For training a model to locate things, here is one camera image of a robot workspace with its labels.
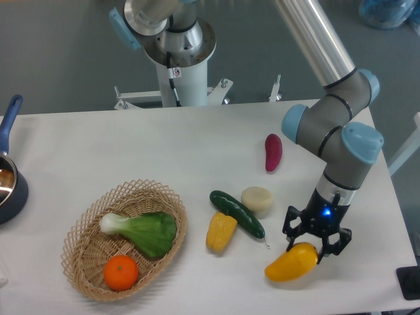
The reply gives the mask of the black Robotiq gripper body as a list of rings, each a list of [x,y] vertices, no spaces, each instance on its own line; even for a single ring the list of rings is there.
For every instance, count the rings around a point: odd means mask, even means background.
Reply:
[[[301,214],[301,224],[305,233],[317,237],[326,237],[336,234],[344,218],[348,205],[340,205],[341,194],[336,192],[333,199],[324,199],[315,190]]]

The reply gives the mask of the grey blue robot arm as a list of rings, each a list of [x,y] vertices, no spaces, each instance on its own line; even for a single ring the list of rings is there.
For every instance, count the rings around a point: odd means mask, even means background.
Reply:
[[[383,145],[383,136],[355,117],[379,93],[378,79],[357,69],[317,1],[276,1],[325,95],[311,107],[292,106],[282,133],[325,161],[325,169],[305,209],[289,207],[283,232],[289,243],[303,234],[322,241],[319,257],[338,255],[352,232],[341,226]],[[165,107],[206,106],[207,61],[216,39],[200,20],[194,1],[125,1],[108,15],[119,38],[144,49],[155,63]]]

